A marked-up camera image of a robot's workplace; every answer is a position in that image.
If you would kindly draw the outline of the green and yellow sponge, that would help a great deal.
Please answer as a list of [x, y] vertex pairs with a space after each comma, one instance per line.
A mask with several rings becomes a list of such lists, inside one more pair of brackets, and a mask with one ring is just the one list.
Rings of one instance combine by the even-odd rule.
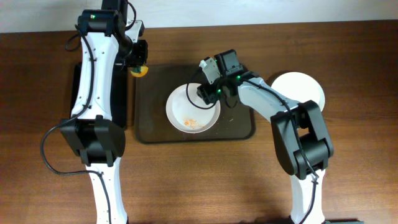
[[145, 76], [147, 74], [148, 70], [149, 70], [149, 68], [146, 65], [141, 65], [138, 67], [132, 67], [130, 69], [130, 74], [133, 77], [140, 78], [140, 77]]

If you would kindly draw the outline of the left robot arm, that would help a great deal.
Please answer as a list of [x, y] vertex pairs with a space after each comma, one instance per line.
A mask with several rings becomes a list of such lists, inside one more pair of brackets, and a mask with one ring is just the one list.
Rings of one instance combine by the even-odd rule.
[[127, 121], [127, 76], [145, 75], [148, 44], [144, 23], [129, 20], [129, 1], [103, 1], [78, 17], [82, 62], [70, 119], [60, 131], [90, 176], [97, 223], [128, 223], [119, 168]]

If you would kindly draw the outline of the pale blue-white plate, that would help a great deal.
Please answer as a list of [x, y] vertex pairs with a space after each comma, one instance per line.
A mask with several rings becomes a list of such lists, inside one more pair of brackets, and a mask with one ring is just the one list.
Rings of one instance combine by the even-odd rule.
[[325, 107], [323, 88], [314, 78], [305, 73], [284, 73], [272, 82], [271, 88], [301, 103], [312, 100], [318, 104], [321, 111]]

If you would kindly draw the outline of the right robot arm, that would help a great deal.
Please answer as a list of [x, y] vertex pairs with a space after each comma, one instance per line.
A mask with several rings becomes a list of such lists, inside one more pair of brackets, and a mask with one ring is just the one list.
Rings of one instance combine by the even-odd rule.
[[322, 183], [334, 153], [330, 134], [319, 106], [301, 103], [271, 88], [257, 73], [245, 69], [231, 49], [200, 61], [198, 72], [206, 83], [197, 95], [212, 108], [222, 98], [239, 101], [268, 120], [275, 154], [292, 186], [292, 223], [325, 223]]

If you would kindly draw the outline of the white bowl plate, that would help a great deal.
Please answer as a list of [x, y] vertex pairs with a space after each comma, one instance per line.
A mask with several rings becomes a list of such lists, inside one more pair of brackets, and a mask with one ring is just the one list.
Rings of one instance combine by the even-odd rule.
[[203, 110], [192, 105], [186, 94], [186, 84], [174, 89], [169, 95], [165, 111], [170, 123], [179, 131], [189, 134], [202, 133], [217, 122], [221, 113], [221, 104]]

